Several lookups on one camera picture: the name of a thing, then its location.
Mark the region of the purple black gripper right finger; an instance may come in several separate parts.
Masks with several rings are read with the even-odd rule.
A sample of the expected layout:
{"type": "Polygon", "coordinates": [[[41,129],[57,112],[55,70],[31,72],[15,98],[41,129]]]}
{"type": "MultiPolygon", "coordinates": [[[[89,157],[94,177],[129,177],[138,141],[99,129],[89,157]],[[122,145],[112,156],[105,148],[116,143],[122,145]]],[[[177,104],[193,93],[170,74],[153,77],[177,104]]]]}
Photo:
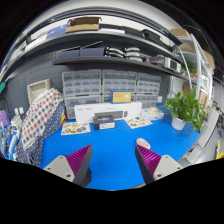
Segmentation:
{"type": "Polygon", "coordinates": [[[140,145],[135,146],[135,156],[145,184],[150,184],[182,169],[182,166],[169,155],[160,156],[140,145]]]}

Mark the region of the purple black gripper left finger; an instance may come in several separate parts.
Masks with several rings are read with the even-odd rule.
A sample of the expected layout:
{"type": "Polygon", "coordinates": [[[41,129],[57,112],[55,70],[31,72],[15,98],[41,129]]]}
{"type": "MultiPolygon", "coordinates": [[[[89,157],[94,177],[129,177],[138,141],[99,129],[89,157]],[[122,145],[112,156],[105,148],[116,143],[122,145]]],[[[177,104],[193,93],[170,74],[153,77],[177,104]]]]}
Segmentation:
{"type": "Polygon", "coordinates": [[[87,145],[68,156],[59,155],[44,170],[78,186],[86,187],[91,182],[89,163],[92,155],[92,145],[87,145]]]}

